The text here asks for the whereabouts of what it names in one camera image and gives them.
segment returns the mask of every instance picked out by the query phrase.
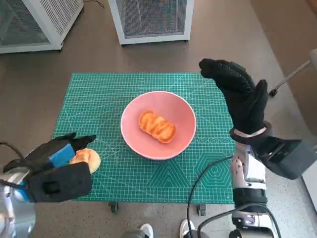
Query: grid lines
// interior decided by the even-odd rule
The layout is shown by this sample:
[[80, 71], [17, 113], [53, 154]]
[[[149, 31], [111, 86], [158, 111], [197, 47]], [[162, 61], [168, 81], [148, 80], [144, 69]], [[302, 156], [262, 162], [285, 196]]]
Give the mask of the grid lines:
[[[120, 131], [130, 101], [150, 91], [173, 92], [193, 107], [197, 130], [191, 145], [167, 161], [133, 152]], [[230, 156], [232, 121], [213, 80], [199, 73], [74, 73], [53, 137], [69, 132], [96, 134], [89, 145], [102, 163], [92, 175], [93, 189], [81, 201], [186, 203], [191, 187], [211, 162]], [[193, 203], [232, 204], [229, 162], [210, 170], [198, 185]]]

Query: glazed pastry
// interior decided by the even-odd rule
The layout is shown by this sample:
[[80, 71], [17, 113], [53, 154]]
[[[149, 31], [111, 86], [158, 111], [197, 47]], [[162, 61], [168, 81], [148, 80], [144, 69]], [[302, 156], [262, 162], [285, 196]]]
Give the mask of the glazed pastry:
[[76, 152], [76, 155], [69, 161], [69, 164], [76, 164], [79, 162], [86, 162], [90, 173], [94, 173], [100, 166], [101, 160], [99, 154], [92, 149], [82, 149]]
[[175, 135], [176, 128], [173, 124], [152, 111], [140, 115], [139, 128], [162, 143], [169, 143]]

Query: shoe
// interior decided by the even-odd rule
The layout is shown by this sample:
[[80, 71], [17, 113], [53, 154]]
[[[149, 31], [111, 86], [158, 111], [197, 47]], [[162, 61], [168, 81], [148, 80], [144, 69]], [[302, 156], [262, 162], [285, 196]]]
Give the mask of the shoe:
[[150, 224], [143, 224], [140, 227], [140, 230], [143, 230], [143, 232], [149, 237], [149, 238], [154, 238], [154, 232], [153, 228]]
[[[192, 221], [190, 221], [190, 226], [192, 230], [195, 230], [195, 226]], [[187, 233], [189, 233], [189, 227], [188, 227], [187, 219], [185, 219], [179, 228], [179, 238], [183, 238]]]

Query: metal mesh panel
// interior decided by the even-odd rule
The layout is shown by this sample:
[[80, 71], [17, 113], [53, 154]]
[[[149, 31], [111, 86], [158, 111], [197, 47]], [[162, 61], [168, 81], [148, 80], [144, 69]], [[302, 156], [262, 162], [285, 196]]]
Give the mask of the metal mesh panel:
[[79, 0], [41, 0], [40, 3], [49, 16], [59, 35], [62, 35], [74, 13], [79, 7]]
[[183, 35], [187, 0], [116, 0], [125, 38]]
[[0, 1], [0, 47], [48, 42], [22, 0]]

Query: blue tag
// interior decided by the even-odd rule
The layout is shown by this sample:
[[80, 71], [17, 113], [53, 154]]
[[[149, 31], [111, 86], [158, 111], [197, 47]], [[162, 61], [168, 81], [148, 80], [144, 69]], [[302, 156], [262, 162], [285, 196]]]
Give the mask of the blue tag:
[[55, 154], [50, 156], [50, 161], [54, 167], [59, 168], [69, 163], [69, 161], [75, 156], [75, 151], [71, 144], [67, 144], [64, 148], [61, 148]]
[[21, 189], [17, 189], [17, 191], [21, 194], [21, 196], [23, 197], [25, 201], [29, 201], [28, 195], [26, 195], [25, 191]]

